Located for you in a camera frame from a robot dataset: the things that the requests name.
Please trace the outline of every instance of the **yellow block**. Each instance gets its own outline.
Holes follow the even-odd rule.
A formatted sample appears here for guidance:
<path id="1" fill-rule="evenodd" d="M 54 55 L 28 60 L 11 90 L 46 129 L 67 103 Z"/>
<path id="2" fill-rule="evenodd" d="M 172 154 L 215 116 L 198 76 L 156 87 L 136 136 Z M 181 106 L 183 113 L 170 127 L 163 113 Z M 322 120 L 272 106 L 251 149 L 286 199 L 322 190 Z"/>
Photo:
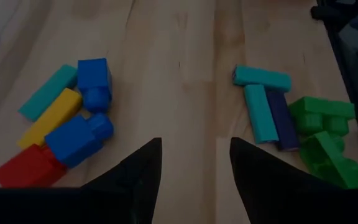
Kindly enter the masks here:
<path id="1" fill-rule="evenodd" d="M 24 133 L 17 145 L 27 149 L 32 144 L 42 146 L 44 137 L 72 118 L 81 108 L 82 97 L 79 93 L 65 88 L 41 117 Z"/>

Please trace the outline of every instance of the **purple block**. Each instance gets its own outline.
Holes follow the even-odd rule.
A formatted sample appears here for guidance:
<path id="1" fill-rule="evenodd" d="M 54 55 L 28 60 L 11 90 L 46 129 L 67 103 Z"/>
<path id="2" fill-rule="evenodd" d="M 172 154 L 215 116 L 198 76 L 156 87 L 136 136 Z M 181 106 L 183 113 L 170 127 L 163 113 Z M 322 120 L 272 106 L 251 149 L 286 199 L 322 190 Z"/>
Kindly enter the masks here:
<path id="1" fill-rule="evenodd" d="M 290 111 L 285 101 L 284 93 L 277 91 L 266 92 L 273 120 L 278 134 L 278 148 L 280 151 L 295 151 L 300 147 L 298 135 Z"/>

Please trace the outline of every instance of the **plastic block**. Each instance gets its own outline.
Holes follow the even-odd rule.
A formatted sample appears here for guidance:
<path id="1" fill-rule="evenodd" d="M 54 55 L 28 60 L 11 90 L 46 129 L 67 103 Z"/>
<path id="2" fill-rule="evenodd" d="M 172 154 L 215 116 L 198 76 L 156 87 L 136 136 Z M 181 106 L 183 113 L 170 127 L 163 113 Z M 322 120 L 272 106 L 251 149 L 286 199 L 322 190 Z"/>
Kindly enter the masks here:
<path id="1" fill-rule="evenodd" d="M 63 65 L 41 86 L 18 110 L 24 117 L 36 121 L 65 88 L 74 88 L 77 83 L 77 69 Z"/>
<path id="2" fill-rule="evenodd" d="M 331 139 L 334 141 L 339 152 L 342 153 L 343 151 L 345 151 L 345 141 L 343 141 L 343 139 L 337 134 L 329 133 L 329 135 L 330 135 Z"/>
<path id="3" fill-rule="evenodd" d="M 244 87 L 244 93 L 256 144 L 278 141 L 264 86 L 247 85 Z"/>
<path id="4" fill-rule="evenodd" d="M 295 117 L 296 130 L 300 134 L 311 135 L 323 130 L 323 116 L 315 113 L 305 113 Z"/>
<path id="5" fill-rule="evenodd" d="M 272 112 L 274 124 L 278 134 L 278 148 L 281 151 L 295 151 L 300 147 L 295 125 L 292 121 L 290 111 L 284 93 L 278 91 L 267 91 L 267 101 Z"/>
<path id="6" fill-rule="evenodd" d="M 32 144 L 42 146 L 44 137 L 72 118 L 81 108 L 81 95 L 71 89 L 64 89 L 44 114 L 30 127 L 17 144 L 26 149 Z"/>
<path id="7" fill-rule="evenodd" d="M 78 61 L 78 89 L 88 111 L 107 112 L 112 90 L 110 69 L 105 58 Z"/>
<path id="8" fill-rule="evenodd" d="M 338 141 L 328 132 L 302 142 L 300 156 L 313 175 L 346 189 L 358 188 L 358 163 L 343 157 Z"/>
<path id="9" fill-rule="evenodd" d="M 325 116 L 343 117 L 347 120 L 356 117 L 354 105 L 341 101 L 325 100 L 305 96 L 289 105 L 292 116 L 301 116 L 305 113 L 318 113 Z"/>
<path id="10" fill-rule="evenodd" d="M 73 168 L 102 148 L 102 140 L 112 136 L 114 128 L 108 117 L 96 114 L 85 120 L 75 116 L 45 136 L 55 157 Z"/>
<path id="11" fill-rule="evenodd" d="M 339 136 L 345 136 L 349 133 L 349 126 L 347 125 L 347 120 L 342 117 L 324 117 L 323 126 L 325 131 L 337 134 Z"/>
<path id="12" fill-rule="evenodd" d="M 235 85 L 261 84 L 269 90 L 288 92 L 291 90 L 291 78 L 280 72 L 271 72 L 260 68 L 237 65 L 233 73 Z"/>
<path id="13" fill-rule="evenodd" d="M 2 187 L 49 187 L 66 174 L 67 168 L 47 146 L 32 145 L 0 167 Z"/>

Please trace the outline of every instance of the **green block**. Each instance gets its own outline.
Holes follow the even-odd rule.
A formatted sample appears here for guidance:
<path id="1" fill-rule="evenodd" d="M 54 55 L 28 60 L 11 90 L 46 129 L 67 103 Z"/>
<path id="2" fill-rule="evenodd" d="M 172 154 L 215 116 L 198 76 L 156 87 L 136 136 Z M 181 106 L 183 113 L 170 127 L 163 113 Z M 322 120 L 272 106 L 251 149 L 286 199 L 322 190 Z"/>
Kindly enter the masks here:
<path id="1" fill-rule="evenodd" d="M 276 126 L 262 85 L 244 87 L 256 144 L 278 141 Z"/>
<path id="2" fill-rule="evenodd" d="M 311 135 L 323 130 L 321 114 L 305 113 L 295 117 L 295 127 L 300 134 Z"/>
<path id="3" fill-rule="evenodd" d="M 342 117 L 326 116 L 323 118 L 323 126 L 325 131 L 339 136 L 345 136 L 349 133 L 347 120 Z"/>
<path id="4" fill-rule="evenodd" d="M 341 101 L 325 100 L 304 96 L 289 105 L 292 116 L 300 116 L 305 113 L 320 113 L 325 116 L 343 117 L 347 120 L 356 117 L 354 105 Z"/>
<path id="5" fill-rule="evenodd" d="M 330 133 L 329 135 L 331 139 L 334 141 L 339 152 L 342 153 L 343 151 L 345 151 L 345 141 L 343 141 L 343 139 L 337 134 Z"/>
<path id="6" fill-rule="evenodd" d="M 36 121 L 65 88 L 74 88 L 76 83 L 77 69 L 63 65 L 24 103 L 18 112 L 27 119 Z"/>
<path id="7" fill-rule="evenodd" d="M 235 85 L 260 84 L 268 89 L 288 92 L 291 90 L 291 78 L 281 72 L 271 72 L 260 68 L 237 65 L 233 73 Z"/>
<path id="8" fill-rule="evenodd" d="M 343 157 L 343 141 L 323 131 L 305 139 L 300 156 L 309 171 L 332 184 L 345 189 L 358 188 L 358 163 Z"/>

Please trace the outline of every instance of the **wooden surface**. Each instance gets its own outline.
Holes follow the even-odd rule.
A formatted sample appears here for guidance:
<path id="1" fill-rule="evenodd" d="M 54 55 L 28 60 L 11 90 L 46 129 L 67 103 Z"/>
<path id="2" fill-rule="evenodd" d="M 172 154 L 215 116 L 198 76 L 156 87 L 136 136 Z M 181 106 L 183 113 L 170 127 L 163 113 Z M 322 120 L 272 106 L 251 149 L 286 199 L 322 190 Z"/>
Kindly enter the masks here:
<path id="1" fill-rule="evenodd" d="M 116 133 L 56 186 L 80 186 L 162 137 L 154 223 L 248 222 L 229 160 L 232 136 L 253 142 L 242 89 L 231 83 L 235 64 L 289 73 L 289 103 L 305 95 L 349 101 L 325 28 L 310 18 L 314 4 L 22 0 L 0 35 L 0 165 L 31 125 L 16 112 L 29 96 L 62 64 L 106 57 Z M 345 155 L 358 162 L 355 121 L 350 130 Z M 260 147 L 305 170 L 297 153 Z"/>

